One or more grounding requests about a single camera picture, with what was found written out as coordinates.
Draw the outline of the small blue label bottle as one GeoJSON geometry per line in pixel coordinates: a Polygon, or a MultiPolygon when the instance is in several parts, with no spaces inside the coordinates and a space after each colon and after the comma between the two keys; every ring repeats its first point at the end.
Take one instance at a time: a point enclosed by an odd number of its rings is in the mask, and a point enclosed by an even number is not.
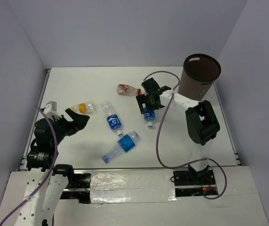
{"type": "Polygon", "coordinates": [[[146,107],[144,108],[144,120],[149,129],[153,129],[153,121],[155,120],[155,112],[153,110],[148,110],[146,107]]]}

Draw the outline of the blue label white cap bottle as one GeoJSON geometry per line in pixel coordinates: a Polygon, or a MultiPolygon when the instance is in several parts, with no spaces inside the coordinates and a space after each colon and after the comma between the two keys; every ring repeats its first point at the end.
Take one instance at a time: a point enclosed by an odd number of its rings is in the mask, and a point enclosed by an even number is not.
{"type": "Polygon", "coordinates": [[[109,101],[103,102],[101,104],[101,109],[106,117],[106,121],[111,131],[113,131],[118,137],[121,137],[123,135],[122,123],[112,103],[109,101]]]}

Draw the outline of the blue cap crushed water bottle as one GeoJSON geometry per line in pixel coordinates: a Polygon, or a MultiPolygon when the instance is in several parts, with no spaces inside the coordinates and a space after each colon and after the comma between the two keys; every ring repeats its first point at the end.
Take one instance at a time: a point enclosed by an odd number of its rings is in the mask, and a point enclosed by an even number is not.
{"type": "Polygon", "coordinates": [[[135,131],[124,135],[105,155],[102,156],[102,160],[108,164],[110,161],[132,150],[139,141],[140,137],[135,131]]]}

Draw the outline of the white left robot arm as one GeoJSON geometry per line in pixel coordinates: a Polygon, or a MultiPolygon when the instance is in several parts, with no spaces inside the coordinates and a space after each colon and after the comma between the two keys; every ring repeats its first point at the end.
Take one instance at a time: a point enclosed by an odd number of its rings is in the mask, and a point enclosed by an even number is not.
{"type": "Polygon", "coordinates": [[[56,164],[58,145],[87,125],[90,117],[71,109],[68,121],[51,107],[38,108],[42,118],[34,126],[34,139],[26,157],[27,181],[19,204],[16,226],[50,226],[63,190],[72,187],[76,176],[72,165],[56,164]]]}

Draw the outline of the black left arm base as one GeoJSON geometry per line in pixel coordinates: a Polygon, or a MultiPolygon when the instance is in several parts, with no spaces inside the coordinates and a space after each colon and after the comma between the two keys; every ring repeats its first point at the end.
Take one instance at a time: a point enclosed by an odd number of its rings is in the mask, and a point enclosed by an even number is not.
{"type": "Polygon", "coordinates": [[[68,184],[63,190],[60,199],[76,200],[81,204],[90,204],[90,182],[90,173],[75,174],[74,182],[68,184]]]}

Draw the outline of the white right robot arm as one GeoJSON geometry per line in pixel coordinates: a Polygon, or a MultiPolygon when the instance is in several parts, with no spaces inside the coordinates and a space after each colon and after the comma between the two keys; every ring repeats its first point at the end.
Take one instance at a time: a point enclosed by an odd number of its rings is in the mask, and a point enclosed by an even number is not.
{"type": "Polygon", "coordinates": [[[205,174],[209,170],[207,152],[210,147],[207,143],[216,138],[220,130],[220,124],[211,103],[207,100],[200,102],[190,99],[168,86],[160,87],[154,78],[144,79],[141,86],[144,88],[145,93],[137,95],[136,100],[142,114],[144,113],[144,107],[153,111],[165,108],[155,144],[159,163],[167,169],[178,169],[187,166],[189,181],[193,184],[199,184],[204,180],[205,174]],[[159,155],[159,138],[164,119],[170,108],[185,116],[188,136],[196,147],[196,152],[191,154],[194,158],[193,160],[175,167],[164,165],[159,155]]]}

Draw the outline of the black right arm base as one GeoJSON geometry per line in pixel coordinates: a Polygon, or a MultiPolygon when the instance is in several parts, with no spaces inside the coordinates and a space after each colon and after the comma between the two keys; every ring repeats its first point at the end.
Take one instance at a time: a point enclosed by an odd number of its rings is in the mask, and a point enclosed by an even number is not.
{"type": "Polygon", "coordinates": [[[170,181],[175,186],[213,186],[216,184],[213,170],[204,169],[196,172],[193,169],[177,170],[173,172],[170,181]]]}

